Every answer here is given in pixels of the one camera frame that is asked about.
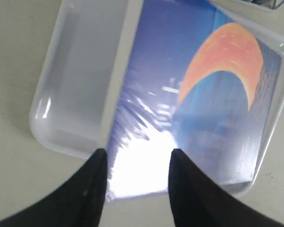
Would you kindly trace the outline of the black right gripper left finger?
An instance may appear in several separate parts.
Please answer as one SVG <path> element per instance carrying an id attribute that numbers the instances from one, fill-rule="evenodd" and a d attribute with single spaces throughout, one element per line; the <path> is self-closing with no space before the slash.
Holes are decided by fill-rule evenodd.
<path id="1" fill-rule="evenodd" d="M 97 227 L 107 191 L 107 152 L 99 148 L 52 193 L 0 220 L 0 227 Z"/>

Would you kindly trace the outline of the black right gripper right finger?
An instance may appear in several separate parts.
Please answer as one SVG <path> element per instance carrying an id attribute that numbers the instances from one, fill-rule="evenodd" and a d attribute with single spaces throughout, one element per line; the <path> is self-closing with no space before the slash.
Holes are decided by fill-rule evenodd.
<path id="1" fill-rule="evenodd" d="M 283 226 L 228 194 L 178 148 L 171 153 L 168 194 L 177 227 Z"/>

